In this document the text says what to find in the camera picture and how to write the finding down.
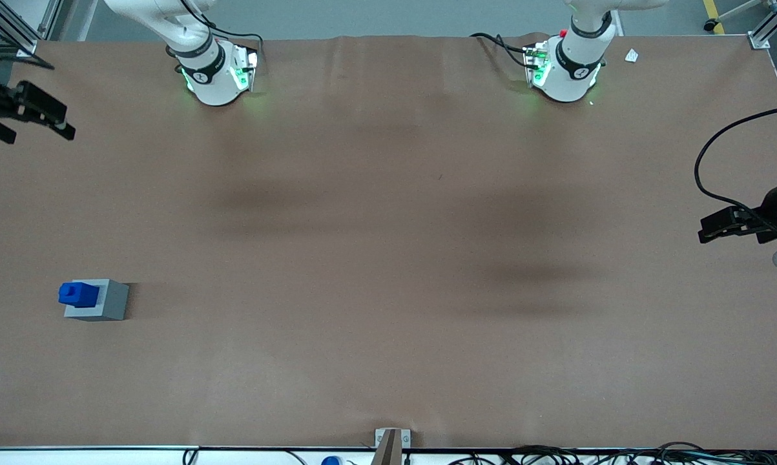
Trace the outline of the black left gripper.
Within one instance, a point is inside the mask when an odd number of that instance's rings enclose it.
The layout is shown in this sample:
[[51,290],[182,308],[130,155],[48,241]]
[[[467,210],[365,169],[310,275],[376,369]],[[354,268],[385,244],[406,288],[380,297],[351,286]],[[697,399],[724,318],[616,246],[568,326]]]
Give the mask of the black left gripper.
[[759,244],[777,240],[777,187],[764,196],[756,212],[763,218],[765,230],[758,232],[761,221],[742,208],[724,208],[701,219],[698,239],[707,244],[726,236],[747,236],[756,234]]

